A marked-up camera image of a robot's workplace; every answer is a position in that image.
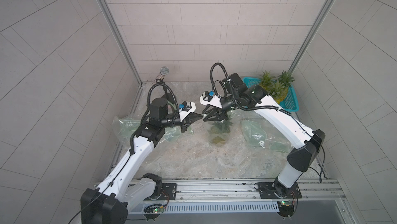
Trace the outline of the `bagged pineapple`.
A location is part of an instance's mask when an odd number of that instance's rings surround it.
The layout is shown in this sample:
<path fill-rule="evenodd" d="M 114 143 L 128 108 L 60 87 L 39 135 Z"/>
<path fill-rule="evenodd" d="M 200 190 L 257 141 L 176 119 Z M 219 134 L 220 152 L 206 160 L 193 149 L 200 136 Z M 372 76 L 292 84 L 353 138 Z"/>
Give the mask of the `bagged pineapple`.
<path fill-rule="evenodd" d="M 213 122 L 207 130 L 210 144 L 216 146 L 225 145 L 229 139 L 232 125 L 233 123 L 229 120 Z"/>

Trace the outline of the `orange pineapple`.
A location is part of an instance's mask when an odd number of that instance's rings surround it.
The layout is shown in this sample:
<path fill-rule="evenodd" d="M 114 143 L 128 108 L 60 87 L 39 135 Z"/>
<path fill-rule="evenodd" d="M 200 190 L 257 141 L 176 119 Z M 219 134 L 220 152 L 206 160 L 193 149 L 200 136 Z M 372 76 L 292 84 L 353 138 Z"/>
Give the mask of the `orange pineapple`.
<path fill-rule="evenodd" d="M 270 71 L 265 71 L 265 72 L 263 72 L 263 75 L 262 75 L 259 85 L 263 89 L 268 90 L 271 87 L 271 84 L 274 79 L 275 79 L 275 76 L 271 75 Z"/>

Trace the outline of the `zip-top bag green pineapple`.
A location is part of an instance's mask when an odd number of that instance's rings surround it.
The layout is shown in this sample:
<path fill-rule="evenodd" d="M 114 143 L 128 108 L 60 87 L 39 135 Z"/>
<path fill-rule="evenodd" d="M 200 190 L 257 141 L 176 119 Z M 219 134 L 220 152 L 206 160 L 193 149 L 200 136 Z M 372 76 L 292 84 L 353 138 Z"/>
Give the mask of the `zip-top bag green pineapple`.
<path fill-rule="evenodd" d="M 112 129 L 119 142 L 124 147 L 130 146 L 130 137 L 140 126 L 141 121 L 132 117 L 118 118 L 114 117 Z"/>

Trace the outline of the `yellow pineapple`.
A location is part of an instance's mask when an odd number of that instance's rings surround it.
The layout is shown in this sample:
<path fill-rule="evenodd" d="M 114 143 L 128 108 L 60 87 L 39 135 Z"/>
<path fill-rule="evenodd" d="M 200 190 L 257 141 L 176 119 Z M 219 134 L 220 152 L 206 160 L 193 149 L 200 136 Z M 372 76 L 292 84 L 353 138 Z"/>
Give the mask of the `yellow pineapple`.
<path fill-rule="evenodd" d="M 275 100 L 276 103 L 280 104 L 288 94 L 288 86 L 279 80 L 271 81 L 268 87 L 270 96 Z"/>

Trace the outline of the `yellow pineapple zip bag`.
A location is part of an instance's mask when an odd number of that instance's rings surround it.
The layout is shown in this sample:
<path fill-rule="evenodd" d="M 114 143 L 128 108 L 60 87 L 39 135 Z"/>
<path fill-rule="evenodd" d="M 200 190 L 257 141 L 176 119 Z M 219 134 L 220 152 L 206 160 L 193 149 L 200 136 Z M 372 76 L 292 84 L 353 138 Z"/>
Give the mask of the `yellow pineapple zip bag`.
<path fill-rule="evenodd" d="M 293 148 L 281 131 L 267 120 L 243 119 L 240 126 L 249 146 L 284 154 L 288 154 Z"/>

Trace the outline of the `orange pineapple zip bag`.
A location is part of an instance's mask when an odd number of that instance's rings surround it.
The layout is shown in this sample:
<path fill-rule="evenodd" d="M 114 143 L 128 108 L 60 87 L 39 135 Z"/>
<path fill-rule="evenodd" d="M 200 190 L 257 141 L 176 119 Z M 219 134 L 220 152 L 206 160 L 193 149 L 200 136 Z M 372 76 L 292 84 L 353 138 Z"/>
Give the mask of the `orange pineapple zip bag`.
<path fill-rule="evenodd" d="M 165 134 L 162 136 L 162 138 L 160 139 L 159 143 L 162 142 L 174 142 L 176 140 L 178 140 L 178 138 L 182 135 L 182 134 L 189 134 L 189 135 L 193 135 L 194 131 L 191 127 L 189 127 L 188 131 L 186 132 L 181 132 L 181 123 L 179 121 L 179 117 L 176 119 L 176 124 L 174 125 L 174 127 L 169 127 L 167 126 L 167 123 L 172 120 L 173 118 L 173 114 L 168 114 L 165 119 L 162 120 L 162 122 L 164 122 L 163 126 L 165 126 Z"/>

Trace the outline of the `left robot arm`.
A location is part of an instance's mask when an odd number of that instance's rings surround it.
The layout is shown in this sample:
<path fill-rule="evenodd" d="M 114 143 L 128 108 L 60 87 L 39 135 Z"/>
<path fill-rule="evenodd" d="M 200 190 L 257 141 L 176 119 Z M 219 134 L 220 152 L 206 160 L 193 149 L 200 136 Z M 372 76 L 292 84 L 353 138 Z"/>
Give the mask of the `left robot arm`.
<path fill-rule="evenodd" d="M 147 198 L 157 199 L 162 195 L 161 176 L 147 173 L 135 185 L 131 186 L 130 182 L 167 128 L 179 127 L 185 132 L 203 117 L 195 112 L 194 102 L 176 104 L 172 113 L 168 107 L 169 102 L 165 98 L 149 102 L 121 161 L 96 189 L 87 189 L 81 196 L 81 211 L 77 214 L 79 224 L 124 224 L 133 208 Z"/>

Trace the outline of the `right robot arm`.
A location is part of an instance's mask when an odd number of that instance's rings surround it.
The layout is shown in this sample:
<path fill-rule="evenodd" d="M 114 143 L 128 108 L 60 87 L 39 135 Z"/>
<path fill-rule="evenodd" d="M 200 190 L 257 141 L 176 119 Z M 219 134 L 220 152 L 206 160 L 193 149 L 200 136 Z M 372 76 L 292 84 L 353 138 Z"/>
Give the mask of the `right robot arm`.
<path fill-rule="evenodd" d="M 291 197 L 292 187 L 308 171 L 319 154 L 325 139 L 324 132 L 319 129 L 314 131 L 296 120 L 261 86 L 247 87 L 236 73 L 223 79 L 221 85 L 225 88 L 226 97 L 221 97 L 215 90 L 206 90 L 200 96 L 200 103 L 205 106 L 204 121 L 227 120 L 229 111 L 240 109 L 254 111 L 275 126 L 288 139 L 293 149 L 275 181 L 260 189 L 278 198 Z"/>

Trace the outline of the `black microphone stand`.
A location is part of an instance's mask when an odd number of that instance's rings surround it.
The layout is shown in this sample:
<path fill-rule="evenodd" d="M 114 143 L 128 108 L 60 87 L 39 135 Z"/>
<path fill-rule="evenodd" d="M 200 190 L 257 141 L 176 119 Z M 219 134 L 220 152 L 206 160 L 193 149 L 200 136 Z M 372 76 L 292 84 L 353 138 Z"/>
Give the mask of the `black microphone stand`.
<path fill-rule="evenodd" d="M 174 98 L 173 98 L 173 93 L 169 89 L 169 87 L 166 85 L 163 79 L 156 79 L 156 83 L 159 83 L 162 85 L 162 89 L 164 91 L 164 94 L 161 96 L 162 98 L 165 98 L 167 101 L 171 103 L 175 103 Z"/>

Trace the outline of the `glitter silver microphone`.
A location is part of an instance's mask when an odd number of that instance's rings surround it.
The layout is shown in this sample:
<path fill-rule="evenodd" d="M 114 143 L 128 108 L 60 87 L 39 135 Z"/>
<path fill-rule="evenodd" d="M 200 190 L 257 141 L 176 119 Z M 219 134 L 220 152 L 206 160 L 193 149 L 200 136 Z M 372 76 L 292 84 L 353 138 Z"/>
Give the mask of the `glitter silver microphone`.
<path fill-rule="evenodd" d="M 152 85 L 157 83 L 163 83 L 165 76 L 169 74 L 169 68 L 167 66 L 163 66 L 160 68 L 159 74 L 156 76 L 155 80 L 153 81 Z"/>

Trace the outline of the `teal plastic basket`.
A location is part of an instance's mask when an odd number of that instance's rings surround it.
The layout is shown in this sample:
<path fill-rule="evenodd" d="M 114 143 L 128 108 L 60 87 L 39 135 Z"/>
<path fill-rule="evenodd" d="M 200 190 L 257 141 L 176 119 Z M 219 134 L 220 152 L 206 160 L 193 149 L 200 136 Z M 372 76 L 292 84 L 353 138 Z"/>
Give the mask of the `teal plastic basket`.
<path fill-rule="evenodd" d="M 252 85 L 259 84 L 261 80 L 259 78 L 244 77 L 243 82 L 249 88 Z M 279 103 L 279 105 L 288 112 L 297 112 L 299 110 L 299 103 L 293 85 L 288 88 L 287 96 Z"/>

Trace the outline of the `left circuit board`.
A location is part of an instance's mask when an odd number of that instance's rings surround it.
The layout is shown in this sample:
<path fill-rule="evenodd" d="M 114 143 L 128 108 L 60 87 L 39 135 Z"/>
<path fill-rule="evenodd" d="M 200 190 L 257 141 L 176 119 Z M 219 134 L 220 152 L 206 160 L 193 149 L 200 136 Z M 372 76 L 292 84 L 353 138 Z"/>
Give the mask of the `left circuit board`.
<path fill-rule="evenodd" d="M 152 204 L 144 208 L 143 215 L 147 220 L 155 220 L 166 209 L 166 205 Z"/>

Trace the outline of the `circuit board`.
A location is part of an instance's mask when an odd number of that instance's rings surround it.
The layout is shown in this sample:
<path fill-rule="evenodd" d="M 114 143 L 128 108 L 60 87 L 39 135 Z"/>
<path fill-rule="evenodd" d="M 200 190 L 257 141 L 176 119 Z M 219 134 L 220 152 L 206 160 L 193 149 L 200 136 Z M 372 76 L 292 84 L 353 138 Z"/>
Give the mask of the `circuit board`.
<path fill-rule="evenodd" d="M 278 214 L 283 218 L 291 218 L 295 214 L 295 204 L 292 201 L 278 201 Z"/>
<path fill-rule="evenodd" d="M 143 215 L 147 220 L 155 220 L 166 209 L 166 205 L 152 204 L 144 208 Z"/>

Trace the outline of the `right circuit board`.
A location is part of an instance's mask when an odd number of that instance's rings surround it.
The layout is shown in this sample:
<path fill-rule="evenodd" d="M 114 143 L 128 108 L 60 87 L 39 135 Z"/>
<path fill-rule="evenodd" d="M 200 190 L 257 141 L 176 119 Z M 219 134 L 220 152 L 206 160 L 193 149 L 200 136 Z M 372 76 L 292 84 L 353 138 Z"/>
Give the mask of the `right circuit board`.
<path fill-rule="evenodd" d="M 295 204 L 292 201 L 278 201 L 278 214 L 283 218 L 291 218 L 295 214 Z"/>

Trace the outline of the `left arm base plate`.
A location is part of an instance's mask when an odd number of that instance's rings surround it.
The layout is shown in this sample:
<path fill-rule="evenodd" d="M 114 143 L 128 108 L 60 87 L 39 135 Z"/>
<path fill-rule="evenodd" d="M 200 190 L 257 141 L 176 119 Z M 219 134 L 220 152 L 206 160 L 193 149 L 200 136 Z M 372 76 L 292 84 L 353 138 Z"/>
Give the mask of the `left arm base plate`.
<path fill-rule="evenodd" d="M 177 184 L 176 183 L 165 183 L 162 184 L 162 189 L 159 196 L 148 197 L 146 200 L 150 201 L 166 201 L 166 200 L 175 200 L 177 192 Z"/>

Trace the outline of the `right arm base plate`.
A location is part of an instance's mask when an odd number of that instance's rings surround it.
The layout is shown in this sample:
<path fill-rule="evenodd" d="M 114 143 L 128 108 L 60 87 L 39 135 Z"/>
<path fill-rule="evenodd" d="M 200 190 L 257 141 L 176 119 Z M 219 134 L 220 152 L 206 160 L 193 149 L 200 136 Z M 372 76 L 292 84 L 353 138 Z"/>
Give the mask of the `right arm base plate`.
<path fill-rule="evenodd" d="M 273 182 L 258 182 L 254 184 L 254 189 L 259 192 L 261 199 L 282 199 L 275 194 L 275 190 L 272 188 L 272 184 Z M 285 198 L 302 198 L 302 194 L 297 183 L 293 184 Z"/>

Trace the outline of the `aluminium mounting rail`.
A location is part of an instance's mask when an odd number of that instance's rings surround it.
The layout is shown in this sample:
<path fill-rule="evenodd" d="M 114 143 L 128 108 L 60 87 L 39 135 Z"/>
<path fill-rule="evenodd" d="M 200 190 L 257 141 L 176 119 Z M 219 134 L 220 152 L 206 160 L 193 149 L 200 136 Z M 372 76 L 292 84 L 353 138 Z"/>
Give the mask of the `aluminium mounting rail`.
<path fill-rule="evenodd" d="M 138 203 L 178 203 L 178 202 L 254 202 L 254 201 L 332 201 L 345 200 L 346 196 L 338 180 L 300 179 L 301 199 L 261 199 L 254 189 L 258 182 L 273 182 L 271 179 L 164 179 L 162 184 L 176 183 L 175 200 L 150 201 L 148 197 L 159 196 L 160 193 L 150 193 Z"/>

